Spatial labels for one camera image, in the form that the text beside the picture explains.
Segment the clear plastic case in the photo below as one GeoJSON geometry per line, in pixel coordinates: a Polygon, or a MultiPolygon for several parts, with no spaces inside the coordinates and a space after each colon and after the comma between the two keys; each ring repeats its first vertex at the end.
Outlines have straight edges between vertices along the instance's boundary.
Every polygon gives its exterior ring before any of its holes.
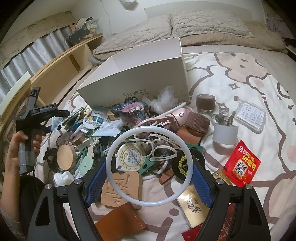
{"type": "Polygon", "coordinates": [[[237,122],[259,134],[263,130],[266,113],[259,106],[242,100],[236,109],[234,118],[237,120],[237,122]]]}

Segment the round wooden lid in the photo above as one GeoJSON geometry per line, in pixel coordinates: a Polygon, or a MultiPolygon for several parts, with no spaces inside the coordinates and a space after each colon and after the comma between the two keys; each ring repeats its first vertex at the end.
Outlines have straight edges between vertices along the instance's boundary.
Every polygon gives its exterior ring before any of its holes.
{"type": "Polygon", "coordinates": [[[62,145],[57,151],[57,163],[63,170],[69,170],[76,164],[76,152],[72,146],[62,145]]]}

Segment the silver bolt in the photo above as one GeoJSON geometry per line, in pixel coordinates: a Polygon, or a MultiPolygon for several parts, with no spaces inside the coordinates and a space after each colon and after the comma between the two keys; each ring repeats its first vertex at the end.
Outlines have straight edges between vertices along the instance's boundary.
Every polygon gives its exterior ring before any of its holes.
{"type": "Polygon", "coordinates": [[[252,186],[251,184],[246,184],[246,188],[247,188],[247,189],[252,189],[253,186],[252,186]]]}
{"type": "Polygon", "coordinates": [[[45,185],[46,189],[51,189],[51,187],[52,187],[52,185],[50,183],[45,185]]]}
{"type": "Polygon", "coordinates": [[[216,183],[223,184],[224,183],[224,180],[222,178],[217,178],[216,179],[216,183]]]}
{"type": "Polygon", "coordinates": [[[81,180],[80,178],[75,179],[75,180],[74,180],[74,183],[75,183],[76,185],[78,185],[78,184],[82,183],[82,180],[81,180]]]}

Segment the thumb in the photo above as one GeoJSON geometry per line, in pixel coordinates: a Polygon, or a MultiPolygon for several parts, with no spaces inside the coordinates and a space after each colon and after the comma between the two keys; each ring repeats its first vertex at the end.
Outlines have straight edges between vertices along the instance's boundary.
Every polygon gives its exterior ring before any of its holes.
{"type": "Polygon", "coordinates": [[[14,158],[18,157],[18,149],[21,141],[28,140],[29,137],[25,135],[23,131],[18,131],[15,133],[10,141],[7,157],[8,158],[14,158]]]}

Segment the quilted pillow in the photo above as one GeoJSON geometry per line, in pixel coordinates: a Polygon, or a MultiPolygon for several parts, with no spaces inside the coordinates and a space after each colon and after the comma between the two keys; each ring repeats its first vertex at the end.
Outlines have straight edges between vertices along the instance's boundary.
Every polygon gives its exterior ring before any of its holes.
{"type": "Polygon", "coordinates": [[[97,47],[93,55],[98,58],[98,54],[116,52],[159,39],[167,39],[170,36],[171,25],[169,16],[157,16],[115,34],[97,47]]]}
{"type": "Polygon", "coordinates": [[[224,33],[253,38],[243,21],[230,12],[221,10],[183,11],[171,14],[172,37],[194,34],[224,33]]]}

